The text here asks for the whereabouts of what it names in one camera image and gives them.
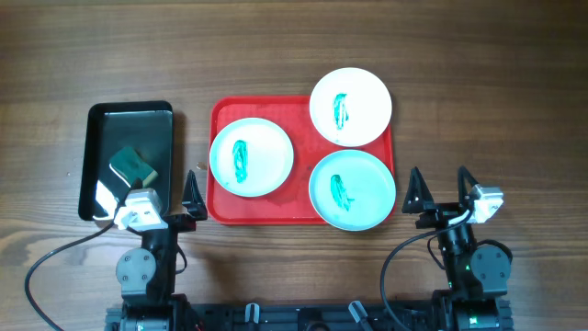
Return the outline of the green yellow sponge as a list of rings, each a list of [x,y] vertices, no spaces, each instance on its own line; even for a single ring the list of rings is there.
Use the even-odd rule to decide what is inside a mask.
[[[146,188],[158,177],[158,173],[131,147],[124,147],[116,152],[110,157],[108,165],[128,187],[139,179]]]

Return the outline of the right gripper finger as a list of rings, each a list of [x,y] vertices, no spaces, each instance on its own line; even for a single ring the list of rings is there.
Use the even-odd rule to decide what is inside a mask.
[[[474,188],[478,184],[478,180],[464,165],[458,169],[458,201],[461,206],[469,206],[469,192],[467,186]]]
[[[417,167],[410,173],[408,189],[401,207],[402,213],[416,214],[431,211],[435,208],[435,201],[429,191],[424,178]]]

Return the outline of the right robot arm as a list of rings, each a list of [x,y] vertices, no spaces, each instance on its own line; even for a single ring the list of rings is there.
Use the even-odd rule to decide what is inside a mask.
[[[441,253],[439,263],[448,288],[433,293],[426,320],[430,330],[498,330],[514,328],[510,303],[503,297],[511,275],[513,253],[492,239],[477,240],[475,224],[483,224],[503,205],[498,187],[484,187],[462,166],[458,201],[436,203],[418,168],[411,170],[401,211],[417,214],[418,229],[433,229]]]

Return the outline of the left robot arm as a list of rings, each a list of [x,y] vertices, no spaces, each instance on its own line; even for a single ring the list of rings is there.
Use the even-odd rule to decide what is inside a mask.
[[[195,173],[187,173],[182,205],[184,213],[163,216],[161,201],[152,188],[137,179],[116,211],[120,230],[140,235],[141,246],[127,251],[116,266],[123,304],[107,312],[107,331],[202,330],[198,313],[186,295],[175,293],[176,258],[185,254],[178,235],[196,230],[196,222],[208,219]]]

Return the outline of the white plate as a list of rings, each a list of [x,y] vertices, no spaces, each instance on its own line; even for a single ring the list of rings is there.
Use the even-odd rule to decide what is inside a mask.
[[[319,80],[311,92],[309,112],[315,129],[327,141],[358,147],[375,141],[389,126],[392,99],[376,75],[346,67]]]
[[[270,120],[245,118],[223,128],[213,139],[209,169],[234,195],[264,196],[279,188],[293,167],[290,138]]]
[[[346,149],[328,154],[314,167],[309,197],[331,226],[359,232],[389,217],[396,186],[391,171],[373,154]]]

